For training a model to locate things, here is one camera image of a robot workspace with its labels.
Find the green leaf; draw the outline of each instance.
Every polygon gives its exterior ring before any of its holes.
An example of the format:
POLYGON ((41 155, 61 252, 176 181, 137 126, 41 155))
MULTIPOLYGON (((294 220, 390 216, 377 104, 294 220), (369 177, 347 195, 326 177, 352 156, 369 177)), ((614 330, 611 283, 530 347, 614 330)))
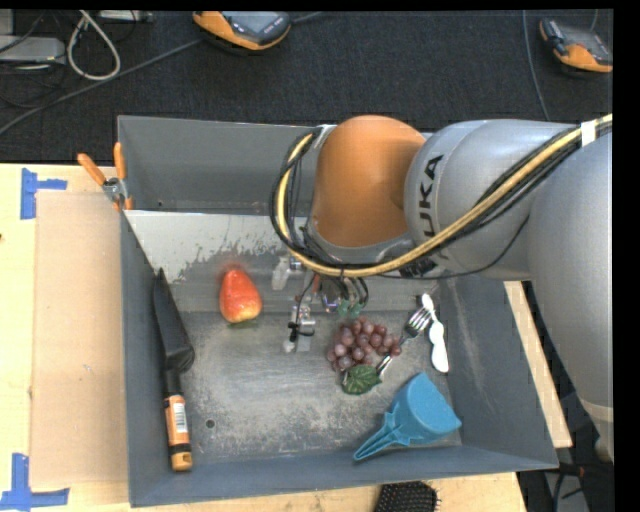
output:
POLYGON ((360 364, 348 370, 347 377, 342 382, 342 390, 349 395, 362 395, 381 382, 375 367, 360 364))

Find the fork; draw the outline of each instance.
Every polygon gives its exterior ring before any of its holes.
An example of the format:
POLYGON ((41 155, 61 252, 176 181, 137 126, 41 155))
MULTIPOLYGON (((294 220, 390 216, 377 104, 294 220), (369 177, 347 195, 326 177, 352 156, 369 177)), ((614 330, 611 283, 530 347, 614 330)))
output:
MULTIPOLYGON (((399 345, 402 346, 407 341, 413 340, 420 336, 422 332, 426 329, 427 325, 429 325, 429 319, 433 313, 433 309, 426 309, 424 306, 417 309, 409 320, 406 321, 404 326, 402 327, 402 335, 400 336, 399 345)), ((378 363, 376 366, 376 373, 378 376, 382 376, 382 373, 387 369, 389 363, 391 362, 391 355, 387 354, 382 358, 382 361, 378 363)))

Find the gray robot arm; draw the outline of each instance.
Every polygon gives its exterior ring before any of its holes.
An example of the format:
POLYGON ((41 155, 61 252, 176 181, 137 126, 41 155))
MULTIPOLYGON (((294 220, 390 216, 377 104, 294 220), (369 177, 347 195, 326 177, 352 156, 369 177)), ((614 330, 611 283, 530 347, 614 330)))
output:
MULTIPOLYGON (((416 154, 405 214, 422 243, 469 211, 514 162, 573 125, 518 120, 451 125, 416 154)), ((512 206, 431 254, 455 272, 530 280, 545 326, 613 459, 612 134, 571 152, 512 206)))

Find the blue plastic funnel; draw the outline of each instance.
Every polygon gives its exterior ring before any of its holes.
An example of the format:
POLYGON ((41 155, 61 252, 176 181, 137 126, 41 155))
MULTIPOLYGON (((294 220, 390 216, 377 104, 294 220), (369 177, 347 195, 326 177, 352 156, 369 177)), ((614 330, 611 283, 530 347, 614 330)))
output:
POLYGON ((366 459, 387 446, 425 445, 460 428, 444 396, 426 373, 413 377, 395 396, 384 424, 354 453, 356 461, 366 459))

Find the black carpet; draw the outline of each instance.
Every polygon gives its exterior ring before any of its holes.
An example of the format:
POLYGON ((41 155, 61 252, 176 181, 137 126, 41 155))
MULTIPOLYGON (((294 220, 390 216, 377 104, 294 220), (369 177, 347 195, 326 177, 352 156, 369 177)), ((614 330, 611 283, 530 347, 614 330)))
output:
MULTIPOLYGON (((15 13, 20 35, 40 11, 15 13)), ((202 39, 191 11, 154 14, 154 23, 103 23, 117 41, 123 71, 202 39)), ((582 28, 593 24, 613 51, 613 9, 325 12, 294 25, 262 55, 239 56, 201 41, 100 85, 67 66, 40 74, 2 66, 0 161, 75 163, 77 153, 86 152, 99 165, 112 165, 122 114, 311 126, 368 113, 431 132, 465 120, 564 123, 612 112, 613 73, 591 79, 564 73, 538 34, 543 16, 582 28)), ((66 43, 78 20, 77 11, 48 11, 33 35, 66 43)), ((93 73, 112 65, 92 31, 76 56, 93 73)), ((553 350, 545 351, 562 398, 570 383, 553 350)), ((550 510, 544 486, 536 490, 530 478, 522 481, 529 482, 523 485, 529 510, 550 510)), ((587 484, 590 495, 612 496, 610 478, 587 484)))

